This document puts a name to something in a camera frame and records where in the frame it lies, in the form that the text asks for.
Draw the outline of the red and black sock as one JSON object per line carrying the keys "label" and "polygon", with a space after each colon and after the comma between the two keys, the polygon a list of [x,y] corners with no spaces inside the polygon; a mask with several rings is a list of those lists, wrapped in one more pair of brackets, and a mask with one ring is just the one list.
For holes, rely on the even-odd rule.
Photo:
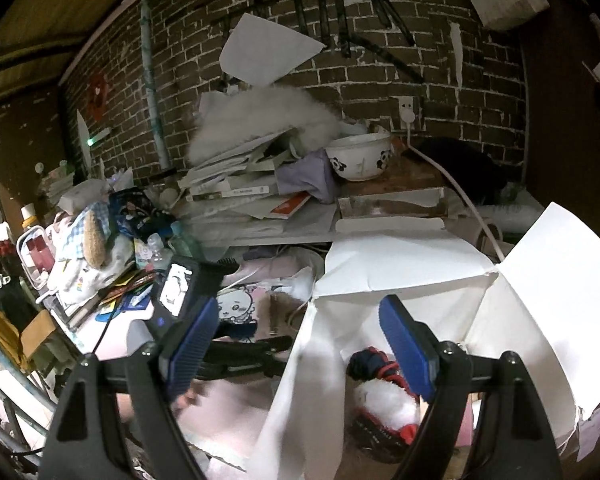
{"label": "red and black sock", "polygon": [[355,382],[349,434],[373,460],[397,464],[404,459],[420,425],[419,398],[400,365],[375,347],[350,357],[347,375]]}

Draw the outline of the white cardboard box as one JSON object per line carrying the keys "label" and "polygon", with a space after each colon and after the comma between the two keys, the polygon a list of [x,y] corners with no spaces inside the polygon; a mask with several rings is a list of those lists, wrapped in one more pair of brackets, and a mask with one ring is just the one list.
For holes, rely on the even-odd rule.
{"label": "white cardboard box", "polygon": [[517,352],[557,444],[600,404],[600,238],[550,205],[503,262],[443,231],[332,244],[247,465],[253,479],[331,479],[342,460],[346,365],[387,349],[378,307],[396,295],[442,341]]}

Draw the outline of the pink Chiikawa desk mat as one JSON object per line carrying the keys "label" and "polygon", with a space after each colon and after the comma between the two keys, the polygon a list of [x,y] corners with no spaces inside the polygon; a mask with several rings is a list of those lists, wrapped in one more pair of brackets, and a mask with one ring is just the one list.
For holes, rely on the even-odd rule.
{"label": "pink Chiikawa desk mat", "polygon": [[184,438],[213,463],[246,469],[289,356],[273,348],[296,336],[313,285],[304,268],[220,293],[220,345],[172,404]]}

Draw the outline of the pink hairbrush black bristles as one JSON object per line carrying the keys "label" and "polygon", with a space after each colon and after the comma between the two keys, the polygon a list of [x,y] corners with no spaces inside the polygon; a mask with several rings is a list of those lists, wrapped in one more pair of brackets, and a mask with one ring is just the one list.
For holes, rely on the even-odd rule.
{"label": "pink hairbrush black bristles", "polygon": [[240,264],[234,258],[221,258],[220,260],[215,261],[214,264],[220,269],[220,272],[223,275],[234,274],[240,268]]}

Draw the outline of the clear plastic spray bottle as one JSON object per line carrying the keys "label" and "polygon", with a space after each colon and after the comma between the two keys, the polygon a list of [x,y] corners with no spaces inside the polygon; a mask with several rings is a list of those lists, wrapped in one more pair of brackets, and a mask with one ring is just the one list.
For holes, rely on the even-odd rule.
{"label": "clear plastic spray bottle", "polygon": [[166,271],[169,269],[173,252],[163,243],[158,233],[151,234],[147,239],[147,246],[151,251],[148,268],[154,271]]}

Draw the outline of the pink Kotex pack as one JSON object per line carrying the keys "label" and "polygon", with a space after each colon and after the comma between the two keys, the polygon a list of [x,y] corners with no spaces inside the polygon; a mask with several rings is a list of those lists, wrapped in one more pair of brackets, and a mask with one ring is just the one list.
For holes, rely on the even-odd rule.
{"label": "pink Kotex pack", "polygon": [[134,260],[139,269],[145,269],[152,259],[152,250],[142,240],[134,238]]}

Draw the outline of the white shelf board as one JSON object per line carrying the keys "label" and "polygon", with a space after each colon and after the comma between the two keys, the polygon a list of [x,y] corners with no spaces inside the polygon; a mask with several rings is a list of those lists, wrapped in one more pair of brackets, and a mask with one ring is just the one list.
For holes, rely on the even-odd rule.
{"label": "white shelf board", "polygon": [[445,229],[440,217],[367,216],[342,218],[335,204],[309,202],[288,220],[254,220],[196,226],[194,237],[209,247],[332,242],[339,235],[429,232]]}

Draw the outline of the white towel with letters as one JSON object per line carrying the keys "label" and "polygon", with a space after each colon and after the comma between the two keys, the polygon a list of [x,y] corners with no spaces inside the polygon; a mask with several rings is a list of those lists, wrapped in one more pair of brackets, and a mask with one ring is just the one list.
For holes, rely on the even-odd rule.
{"label": "white towel with letters", "polygon": [[57,261],[50,272],[47,288],[65,308],[82,306],[101,289],[111,285],[123,274],[133,257],[133,243],[118,234],[106,251],[104,265],[93,268],[84,258]]}

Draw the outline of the brown fuzzy plush ear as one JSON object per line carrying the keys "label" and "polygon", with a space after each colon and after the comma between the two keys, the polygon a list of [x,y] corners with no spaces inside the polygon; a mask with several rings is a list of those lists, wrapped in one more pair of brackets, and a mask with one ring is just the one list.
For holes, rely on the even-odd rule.
{"label": "brown fuzzy plush ear", "polygon": [[106,261],[106,240],[95,211],[85,216],[83,253],[86,262],[94,269],[100,269]]}

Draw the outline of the stack of books and papers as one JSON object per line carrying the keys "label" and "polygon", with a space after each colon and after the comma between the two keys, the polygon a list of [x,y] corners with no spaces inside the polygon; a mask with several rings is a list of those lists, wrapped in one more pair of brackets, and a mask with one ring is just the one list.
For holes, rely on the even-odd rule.
{"label": "stack of books and papers", "polygon": [[181,196],[173,213],[194,236],[196,226],[288,220],[309,202],[307,192],[280,195],[275,171],[306,155],[296,152],[294,133],[273,133],[193,166],[178,182]]}

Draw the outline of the panda print ceramic bowl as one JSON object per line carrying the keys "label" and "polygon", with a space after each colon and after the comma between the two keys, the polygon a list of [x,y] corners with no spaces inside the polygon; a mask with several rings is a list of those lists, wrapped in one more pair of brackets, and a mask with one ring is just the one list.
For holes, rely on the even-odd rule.
{"label": "panda print ceramic bowl", "polygon": [[389,133],[366,133],[335,140],[325,152],[340,178],[363,182],[382,175],[389,166],[393,148]]}

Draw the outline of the purple grey cloth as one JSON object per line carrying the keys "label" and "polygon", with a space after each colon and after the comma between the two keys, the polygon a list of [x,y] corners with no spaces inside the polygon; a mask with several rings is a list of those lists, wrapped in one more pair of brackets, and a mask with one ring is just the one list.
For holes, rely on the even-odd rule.
{"label": "purple grey cloth", "polygon": [[280,195],[307,192],[322,204],[332,204],[336,200],[337,187],[332,176],[332,164],[324,148],[292,164],[279,166],[275,177]]}

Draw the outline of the white fluffy fur item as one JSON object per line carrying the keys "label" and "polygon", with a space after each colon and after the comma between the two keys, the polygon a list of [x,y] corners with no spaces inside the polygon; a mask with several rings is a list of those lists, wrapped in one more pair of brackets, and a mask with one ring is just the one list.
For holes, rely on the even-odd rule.
{"label": "white fluffy fur item", "polygon": [[294,149],[305,155],[338,138],[340,118],[306,90],[251,88],[223,96],[196,120],[187,159],[197,166],[247,142],[289,130]]}

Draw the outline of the green white wall pipe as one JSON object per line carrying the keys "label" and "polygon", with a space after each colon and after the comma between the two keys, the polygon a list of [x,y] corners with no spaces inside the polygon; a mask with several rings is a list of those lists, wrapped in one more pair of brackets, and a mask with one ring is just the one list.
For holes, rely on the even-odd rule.
{"label": "green white wall pipe", "polygon": [[161,116],[158,109],[154,59],[152,58],[151,6],[149,0],[140,0],[140,55],[142,56],[143,63],[145,94],[151,133],[154,137],[158,163],[161,170],[166,171],[172,168],[172,162],[166,148]]}

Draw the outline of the white paper sheet on wall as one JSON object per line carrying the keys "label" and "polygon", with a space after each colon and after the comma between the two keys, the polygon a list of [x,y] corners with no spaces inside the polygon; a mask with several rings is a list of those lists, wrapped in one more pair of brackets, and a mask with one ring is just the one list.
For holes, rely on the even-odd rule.
{"label": "white paper sheet on wall", "polygon": [[245,13],[221,51],[221,70],[253,87],[266,87],[326,46],[301,32]]}

